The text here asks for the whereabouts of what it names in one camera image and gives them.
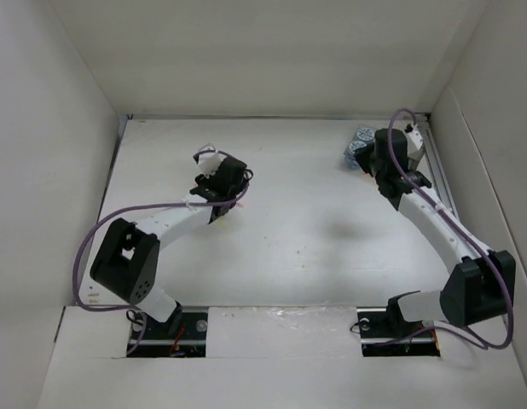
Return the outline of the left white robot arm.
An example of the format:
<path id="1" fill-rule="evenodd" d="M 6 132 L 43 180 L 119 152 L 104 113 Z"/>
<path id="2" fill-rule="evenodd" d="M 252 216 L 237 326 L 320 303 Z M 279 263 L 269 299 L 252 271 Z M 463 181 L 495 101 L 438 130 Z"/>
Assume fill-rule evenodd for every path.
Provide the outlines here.
<path id="1" fill-rule="evenodd" d="M 225 216 L 246 192 L 253 172 L 223 152 L 203 147 L 194 155 L 200 173 L 183 201 L 135 222 L 109 225 L 90 267 L 90 277 L 131 307 L 139 308 L 161 337 L 182 324 L 182 305 L 156 286 L 159 254 L 183 235 Z"/>

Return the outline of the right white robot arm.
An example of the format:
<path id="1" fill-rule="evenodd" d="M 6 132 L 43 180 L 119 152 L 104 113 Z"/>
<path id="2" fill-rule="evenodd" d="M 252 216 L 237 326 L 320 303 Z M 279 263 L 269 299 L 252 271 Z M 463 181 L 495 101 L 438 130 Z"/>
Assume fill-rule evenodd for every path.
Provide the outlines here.
<path id="1" fill-rule="evenodd" d="M 358 164 L 376 181 L 379 193 L 419 229 L 449 274 L 441 289 L 390 298 L 387 330 L 402 336 L 425 321 L 465 329 L 501 315 L 512 318 L 513 256 L 476 239 L 443 204 L 431 182 L 412 165 L 421 147 L 420 132 L 409 127 L 377 130 L 373 143 L 356 151 Z"/>

